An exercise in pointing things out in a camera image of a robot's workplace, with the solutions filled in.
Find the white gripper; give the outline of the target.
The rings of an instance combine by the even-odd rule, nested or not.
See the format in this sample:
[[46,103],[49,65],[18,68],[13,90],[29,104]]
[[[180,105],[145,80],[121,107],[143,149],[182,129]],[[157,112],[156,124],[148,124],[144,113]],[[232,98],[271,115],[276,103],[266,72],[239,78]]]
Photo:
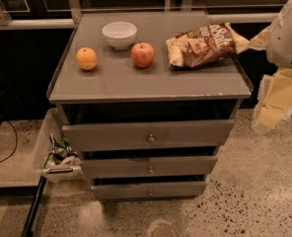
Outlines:
[[279,67],[272,76],[264,75],[257,94],[252,129],[265,134],[292,116],[292,0],[278,16],[249,42],[253,50],[266,50],[267,60]]

